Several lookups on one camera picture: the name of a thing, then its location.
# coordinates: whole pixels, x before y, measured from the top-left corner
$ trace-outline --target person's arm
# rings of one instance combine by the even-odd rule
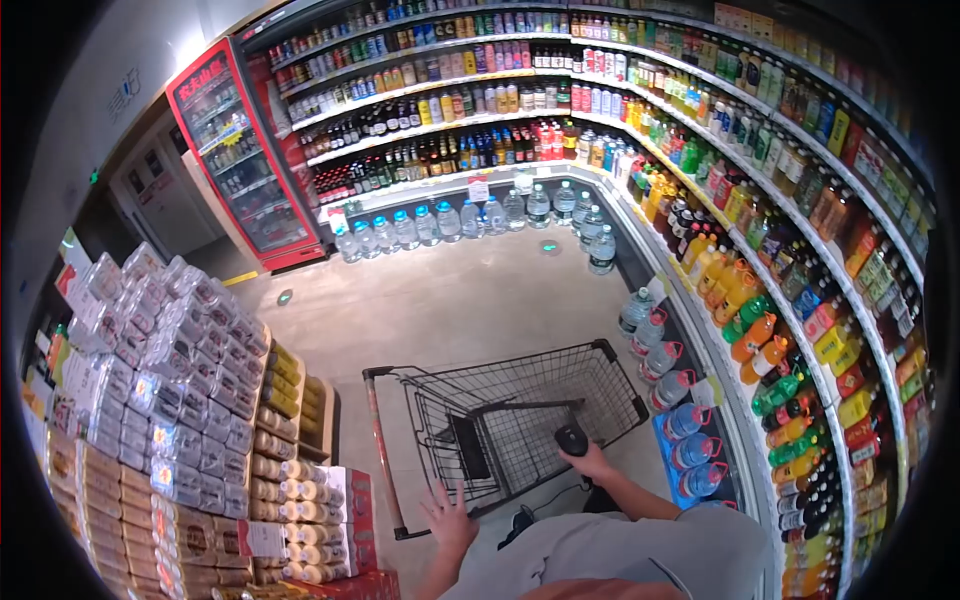
[[[417,600],[437,600],[457,583],[460,565],[479,530],[479,525],[467,516],[463,481],[457,482],[456,505],[450,504],[450,498],[439,481],[434,481],[434,487],[436,491],[431,491],[420,507],[439,547],[417,589]]]
[[[570,456],[560,450],[560,457],[570,463],[582,475],[593,480],[594,485],[607,491],[623,514],[630,520],[662,518],[673,520],[682,511],[673,502],[648,492],[627,479],[626,475],[610,466],[600,446],[590,442],[587,454]]]

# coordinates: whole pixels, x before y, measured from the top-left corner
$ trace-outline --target blue tray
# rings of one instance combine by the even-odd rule
[[[663,435],[663,422],[666,420],[667,415],[668,413],[664,413],[662,415],[656,415],[653,418],[654,435],[657,436],[657,445],[660,447],[660,458],[663,460],[663,470],[666,471],[666,479],[670,482],[670,497],[673,499],[674,504],[686,510],[691,506],[700,504],[700,498],[688,498],[680,495],[680,472],[670,465],[670,450],[673,449],[673,445],[666,439],[666,436]]]

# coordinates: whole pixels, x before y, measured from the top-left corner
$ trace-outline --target refrigerated display case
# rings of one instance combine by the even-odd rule
[[[277,159],[228,37],[167,86],[187,144],[217,198],[264,269],[324,256],[302,190]]]

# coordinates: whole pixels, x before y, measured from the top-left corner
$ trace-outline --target hand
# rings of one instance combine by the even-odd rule
[[[444,485],[434,479],[435,491],[427,490],[426,502],[420,507],[430,524],[430,531],[437,538],[443,552],[456,553],[461,558],[467,554],[467,548],[477,537],[480,526],[467,516],[467,503],[464,501],[464,482],[457,482],[457,503],[450,504]]]
[[[594,481],[601,480],[610,473],[615,472],[615,469],[610,466],[607,458],[603,455],[603,450],[593,441],[590,441],[587,446],[587,454],[583,456],[570,456],[562,450],[559,452],[560,458],[570,463],[578,473]]]

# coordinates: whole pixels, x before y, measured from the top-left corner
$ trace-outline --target floor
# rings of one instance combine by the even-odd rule
[[[556,240],[559,254],[541,253],[546,239]],[[293,290],[293,297],[278,306],[277,296],[287,289]],[[636,379],[636,360],[616,326],[629,290],[617,271],[606,276],[590,273],[587,255],[567,228],[527,228],[355,264],[335,255],[328,262],[259,276],[231,290],[272,328],[276,339],[303,357],[308,372],[330,379],[338,390],[340,464],[373,478],[378,558],[381,567],[399,572],[405,598],[413,597],[435,542],[429,536],[394,540],[363,369],[415,365],[438,372],[606,338],[641,396],[646,398],[649,392]],[[417,504],[426,479],[412,418],[396,379],[384,376],[375,381],[402,515],[408,529],[418,531],[424,526]],[[606,453],[634,481],[669,498],[651,427],[647,421],[632,429]],[[555,460],[552,447],[544,452],[544,460]],[[577,482],[579,477],[569,470],[481,517],[480,534],[464,569],[495,552],[520,503],[536,508]],[[565,492],[537,516],[578,512],[586,497],[578,489]]]

